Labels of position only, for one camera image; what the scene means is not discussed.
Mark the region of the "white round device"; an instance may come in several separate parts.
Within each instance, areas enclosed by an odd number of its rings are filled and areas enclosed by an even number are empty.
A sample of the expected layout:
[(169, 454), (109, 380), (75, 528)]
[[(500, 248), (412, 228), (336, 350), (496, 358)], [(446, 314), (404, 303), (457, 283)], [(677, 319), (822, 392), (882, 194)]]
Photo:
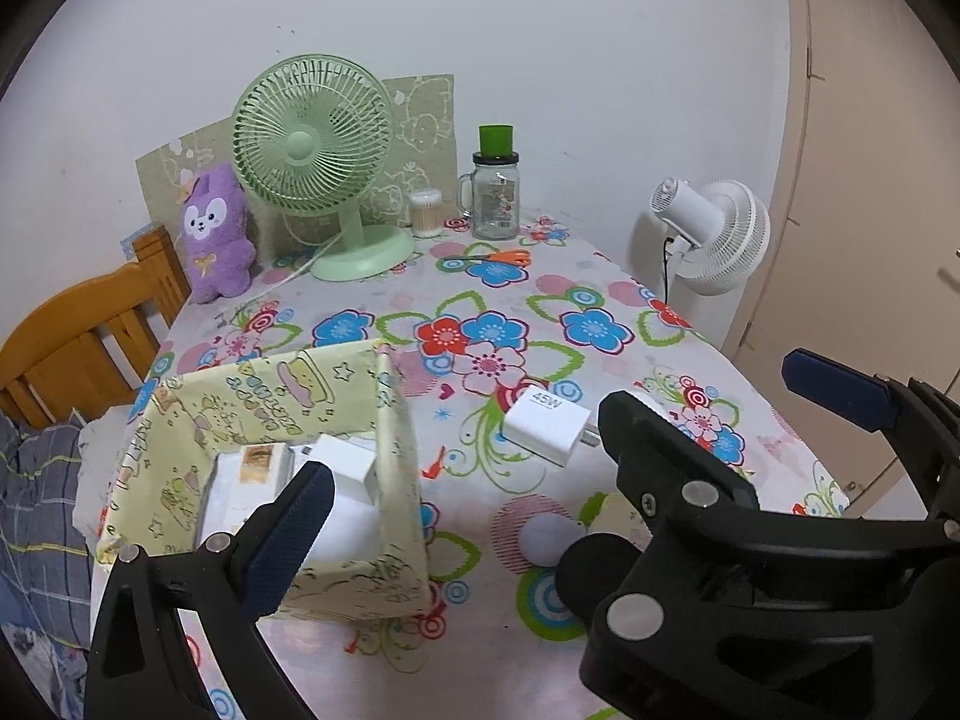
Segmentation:
[(569, 546), (585, 534), (586, 528), (576, 520), (555, 512), (542, 512), (519, 528), (517, 548), (532, 566), (553, 569)]

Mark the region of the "white remote control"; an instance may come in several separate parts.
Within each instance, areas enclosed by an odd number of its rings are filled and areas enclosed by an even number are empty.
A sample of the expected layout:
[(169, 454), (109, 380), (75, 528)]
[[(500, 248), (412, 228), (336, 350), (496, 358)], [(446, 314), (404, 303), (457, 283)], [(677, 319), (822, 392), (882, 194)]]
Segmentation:
[(286, 444), (246, 445), (220, 454), (206, 493), (200, 541), (215, 533), (235, 535), (261, 505), (277, 499), (293, 476)]

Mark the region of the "white 45W charger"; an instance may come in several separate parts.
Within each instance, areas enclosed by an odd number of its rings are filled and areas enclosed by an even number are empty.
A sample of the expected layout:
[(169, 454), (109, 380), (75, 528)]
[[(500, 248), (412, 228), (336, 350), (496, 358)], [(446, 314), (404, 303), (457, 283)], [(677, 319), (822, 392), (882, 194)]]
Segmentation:
[(539, 387), (526, 388), (506, 411), (501, 434), (556, 466), (568, 465), (579, 445), (601, 444), (587, 408)]

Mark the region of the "plaid blue bedding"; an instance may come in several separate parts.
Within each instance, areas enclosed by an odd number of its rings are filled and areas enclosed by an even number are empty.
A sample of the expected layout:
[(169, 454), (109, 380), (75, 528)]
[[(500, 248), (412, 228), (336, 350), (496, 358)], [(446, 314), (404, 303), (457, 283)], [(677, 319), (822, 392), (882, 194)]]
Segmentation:
[(2, 419), (2, 619), (89, 647), (91, 557), (73, 527), (80, 427)]

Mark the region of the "yellow patterned storage box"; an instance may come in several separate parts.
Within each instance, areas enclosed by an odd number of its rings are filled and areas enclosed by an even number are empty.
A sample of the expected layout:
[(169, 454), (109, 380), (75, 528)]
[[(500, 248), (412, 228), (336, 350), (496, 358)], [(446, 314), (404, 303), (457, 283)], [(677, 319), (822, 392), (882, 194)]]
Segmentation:
[(428, 551), (409, 408), (389, 346), (348, 341), (148, 382), (132, 406), (94, 557), (152, 556), (238, 533), (309, 461), (334, 477), (281, 609), (299, 617), (426, 613)]

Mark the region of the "white box in bin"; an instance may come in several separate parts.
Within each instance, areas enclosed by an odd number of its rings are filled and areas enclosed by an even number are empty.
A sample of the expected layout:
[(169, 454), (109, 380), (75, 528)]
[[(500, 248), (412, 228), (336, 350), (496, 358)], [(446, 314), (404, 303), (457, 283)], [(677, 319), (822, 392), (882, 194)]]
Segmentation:
[(314, 562), (342, 562), (373, 559), (381, 553), (381, 517), (376, 507), (337, 496), (308, 557)]

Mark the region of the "white floor fan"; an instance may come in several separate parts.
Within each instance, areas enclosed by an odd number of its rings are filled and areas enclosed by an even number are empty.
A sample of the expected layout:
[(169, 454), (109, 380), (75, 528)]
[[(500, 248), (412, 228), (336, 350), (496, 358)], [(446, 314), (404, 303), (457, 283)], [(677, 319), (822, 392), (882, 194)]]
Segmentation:
[(770, 245), (768, 210), (739, 181), (695, 188), (665, 177), (652, 192), (651, 211), (669, 229), (665, 291), (680, 281), (698, 296), (731, 293), (758, 270)]

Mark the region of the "white small charger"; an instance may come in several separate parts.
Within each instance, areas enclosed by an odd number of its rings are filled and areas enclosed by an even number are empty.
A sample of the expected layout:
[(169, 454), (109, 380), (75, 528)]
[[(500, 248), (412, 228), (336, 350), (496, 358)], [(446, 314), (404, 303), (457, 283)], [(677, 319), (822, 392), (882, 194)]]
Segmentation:
[(337, 493), (366, 505), (376, 505), (379, 488), (376, 454), (340, 437), (322, 434), (314, 444), (304, 445), (302, 455), (320, 461), (334, 475)]

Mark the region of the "wooden chair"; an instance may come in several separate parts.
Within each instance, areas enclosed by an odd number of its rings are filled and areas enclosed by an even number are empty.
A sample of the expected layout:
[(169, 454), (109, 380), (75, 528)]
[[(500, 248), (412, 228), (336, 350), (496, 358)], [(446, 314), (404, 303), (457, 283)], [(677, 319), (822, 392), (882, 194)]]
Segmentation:
[(43, 429), (73, 413), (96, 419), (135, 400), (137, 387), (104, 340), (112, 338), (127, 366), (145, 377), (160, 351), (148, 312), (174, 322), (189, 284), (166, 227), (140, 234), (132, 247), (135, 259), (65, 289), (13, 330), (2, 346), (3, 415)]

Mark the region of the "floral tablecloth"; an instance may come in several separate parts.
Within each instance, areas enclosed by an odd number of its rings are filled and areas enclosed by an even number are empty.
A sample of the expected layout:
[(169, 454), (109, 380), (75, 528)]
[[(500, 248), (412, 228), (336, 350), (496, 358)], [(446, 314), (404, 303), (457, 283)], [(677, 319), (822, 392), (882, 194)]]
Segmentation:
[[(454, 255), (526, 249), (527, 268)], [(596, 410), (641, 390), (669, 421), (747, 479), (767, 511), (836, 517), (843, 491), (754, 386), (651, 289), (548, 220), (502, 244), (446, 232), (392, 270), (346, 283), (312, 260), (270, 263), (242, 296), (182, 308), (148, 382), (348, 341), (389, 346), (409, 408), (431, 606), (377, 619), (259, 622), (320, 718), (599, 718), (579, 681), (586, 631), (551, 569), (517, 548), (555, 512), (586, 535), (646, 543), (646, 525), (597, 447), (566, 466), (501, 434), (529, 387)]]

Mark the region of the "purple plush toy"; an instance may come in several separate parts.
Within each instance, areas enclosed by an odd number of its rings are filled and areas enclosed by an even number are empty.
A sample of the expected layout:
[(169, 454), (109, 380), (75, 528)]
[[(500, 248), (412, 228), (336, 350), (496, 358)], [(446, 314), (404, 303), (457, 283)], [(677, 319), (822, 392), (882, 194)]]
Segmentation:
[(185, 274), (195, 302), (235, 298), (251, 286), (257, 250), (247, 237), (247, 211), (231, 164), (195, 179), (181, 210)]

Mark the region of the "glass jar green lid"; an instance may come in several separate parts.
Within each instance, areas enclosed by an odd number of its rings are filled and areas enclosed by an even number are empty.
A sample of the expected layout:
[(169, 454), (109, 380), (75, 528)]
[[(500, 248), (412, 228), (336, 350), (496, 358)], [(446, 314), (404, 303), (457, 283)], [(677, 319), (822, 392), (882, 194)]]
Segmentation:
[(459, 211), (480, 241), (505, 241), (519, 232), (519, 153), (509, 124), (478, 127), (473, 169), (459, 177), (455, 194)]

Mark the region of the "cotton swab container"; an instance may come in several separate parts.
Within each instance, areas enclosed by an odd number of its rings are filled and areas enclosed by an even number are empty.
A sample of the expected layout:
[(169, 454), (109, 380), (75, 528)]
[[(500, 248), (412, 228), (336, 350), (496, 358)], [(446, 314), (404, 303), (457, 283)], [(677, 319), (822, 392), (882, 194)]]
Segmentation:
[(410, 227), (418, 239), (436, 238), (444, 229), (443, 192), (427, 187), (409, 193)]

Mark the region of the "beige patterned board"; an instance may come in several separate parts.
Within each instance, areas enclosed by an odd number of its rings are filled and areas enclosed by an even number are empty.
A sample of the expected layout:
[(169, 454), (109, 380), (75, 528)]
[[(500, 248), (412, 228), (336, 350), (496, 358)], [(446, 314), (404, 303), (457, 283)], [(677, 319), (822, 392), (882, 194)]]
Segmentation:
[[(366, 224), (409, 222), (407, 197), (423, 188), (438, 188), (444, 211), (451, 213), (457, 182), (457, 146), (454, 126), (454, 78), (420, 75), (387, 78), (391, 95), (395, 138), (386, 169), (370, 193), (359, 200)], [(185, 254), (181, 238), (181, 200), (195, 179), (218, 164), (228, 163), (231, 122), (228, 119), (174, 138), (137, 160), (140, 187), (149, 219), (171, 234), (179, 255)], [(338, 231), (335, 216), (322, 220), (285, 220), (257, 200), (249, 203), (249, 238), (263, 265), (290, 255), (308, 242), (320, 242)]]

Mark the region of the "green desk fan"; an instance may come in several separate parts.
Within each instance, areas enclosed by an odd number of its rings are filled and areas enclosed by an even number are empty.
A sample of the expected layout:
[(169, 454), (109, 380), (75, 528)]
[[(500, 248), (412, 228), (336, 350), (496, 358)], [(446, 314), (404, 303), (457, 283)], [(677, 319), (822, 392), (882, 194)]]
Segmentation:
[(393, 143), (391, 98), (379, 78), (345, 57), (301, 54), (245, 88), (233, 109), (229, 153), (247, 195), (284, 220), (337, 218), (338, 238), (320, 244), (309, 271), (346, 283), (386, 273), (413, 254), (407, 229), (366, 224), (359, 208)]

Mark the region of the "orange handled scissors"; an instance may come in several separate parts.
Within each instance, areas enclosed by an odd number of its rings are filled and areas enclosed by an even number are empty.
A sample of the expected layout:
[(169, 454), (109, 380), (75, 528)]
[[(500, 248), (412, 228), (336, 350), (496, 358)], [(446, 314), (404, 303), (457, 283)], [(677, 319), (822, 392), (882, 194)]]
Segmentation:
[(530, 252), (526, 249), (498, 250), (498, 252), (485, 252), (485, 254), (478, 255), (454, 255), (454, 260), (462, 260), (462, 262), (498, 262), (517, 266), (517, 268), (527, 268), (532, 263)]

